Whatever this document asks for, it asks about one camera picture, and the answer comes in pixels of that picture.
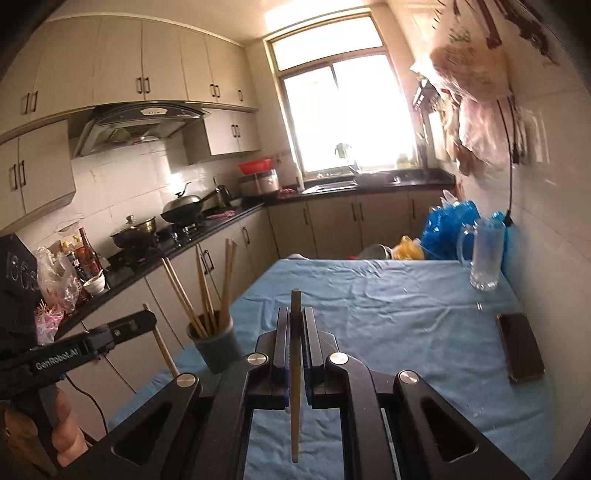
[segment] white tile wall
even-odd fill
[[[26,226],[18,236],[34,251],[60,238],[57,231],[75,221],[85,227],[93,247],[106,257],[118,251],[111,234],[124,226],[130,214],[137,219],[155,216],[158,229],[164,227],[160,213],[164,205],[182,191],[203,195],[215,184],[224,184],[238,194],[238,163],[243,158],[226,158],[188,165],[181,135],[166,141],[117,148],[72,160],[76,195],[71,204]]]
[[[514,168],[515,225],[506,276],[530,318],[552,382],[558,468],[591,417],[591,97],[556,39],[550,37],[558,64],[550,64],[489,3],[517,101],[543,124],[547,141],[547,155]],[[459,178],[467,198],[486,215],[506,210],[508,177],[506,168]]]

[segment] rice cooker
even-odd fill
[[[243,175],[238,179],[243,197],[260,197],[281,190],[277,172],[273,170]]]

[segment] black cable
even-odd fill
[[[505,127],[505,136],[507,137],[507,149],[509,151],[509,208],[507,209],[507,213],[505,214],[505,219],[503,220],[503,223],[505,224],[505,226],[511,226],[513,225],[513,220],[511,218],[511,208],[513,207],[513,156],[511,152],[511,140],[509,139],[509,131],[507,130],[507,123],[505,122],[505,115],[503,115],[503,109],[501,108],[501,103],[499,102],[499,100],[496,101],[496,104],[499,106],[499,112],[501,113],[501,119],[503,120],[503,127]]]
[[[105,427],[105,434],[108,434],[109,429],[107,428],[107,421],[105,419],[105,414],[103,413],[103,410],[101,409],[100,405],[96,402],[95,398],[92,395],[90,395],[88,392],[85,392],[81,388],[77,387],[76,384],[72,381],[72,379],[70,377],[68,377],[67,374],[66,374],[66,380],[68,380],[68,382],[71,383],[72,387],[74,387],[74,389],[76,391],[80,392],[83,395],[86,395],[89,399],[92,400],[92,403],[95,404],[96,408],[99,409],[100,417],[103,420],[103,427]]]

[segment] gray cup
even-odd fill
[[[219,310],[215,311],[216,320],[219,313]],[[199,320],[202,324],[204,323],[203,315],[199,315]],[[240,360],[243,356],[234,332],[232,317],[230,317],[228,328],[215,336],[199,338],[191,323],[187,325],[187,334],[213,374],[223,372],[231,363]]]

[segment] brown bottle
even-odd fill
[[[94,277],[100,273],[99,257],[90,245],[84,227],[80,228],[80,237],[82,238],[82,247],[76,250],[76,256],[82,268],[89,270]]]

